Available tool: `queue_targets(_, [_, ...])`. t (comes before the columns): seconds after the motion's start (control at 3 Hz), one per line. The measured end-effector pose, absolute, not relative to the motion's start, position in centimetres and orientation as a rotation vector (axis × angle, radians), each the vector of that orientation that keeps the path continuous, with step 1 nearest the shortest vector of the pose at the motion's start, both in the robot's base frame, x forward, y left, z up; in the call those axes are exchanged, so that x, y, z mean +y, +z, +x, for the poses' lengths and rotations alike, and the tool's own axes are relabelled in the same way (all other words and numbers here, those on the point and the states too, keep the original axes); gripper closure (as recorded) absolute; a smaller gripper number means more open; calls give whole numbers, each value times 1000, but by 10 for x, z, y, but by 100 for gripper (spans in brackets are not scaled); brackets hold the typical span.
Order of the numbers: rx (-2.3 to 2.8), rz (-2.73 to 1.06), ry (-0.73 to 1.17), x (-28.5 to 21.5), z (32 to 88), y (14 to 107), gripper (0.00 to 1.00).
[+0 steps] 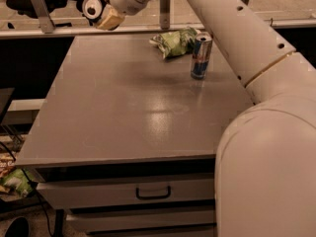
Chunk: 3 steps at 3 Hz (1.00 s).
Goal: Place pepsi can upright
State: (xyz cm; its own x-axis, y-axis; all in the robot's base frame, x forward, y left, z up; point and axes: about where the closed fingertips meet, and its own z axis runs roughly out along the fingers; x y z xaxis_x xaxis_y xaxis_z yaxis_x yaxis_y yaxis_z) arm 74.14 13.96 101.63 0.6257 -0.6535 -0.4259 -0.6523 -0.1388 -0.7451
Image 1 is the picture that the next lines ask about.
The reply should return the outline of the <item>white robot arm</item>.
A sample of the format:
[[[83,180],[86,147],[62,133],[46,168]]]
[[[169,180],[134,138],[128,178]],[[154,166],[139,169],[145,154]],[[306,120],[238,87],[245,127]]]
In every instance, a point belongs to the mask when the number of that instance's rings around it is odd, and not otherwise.
[[[217,148],[218,237],[316,237],[314,67],[240,0],[187,1],[255,102]]]

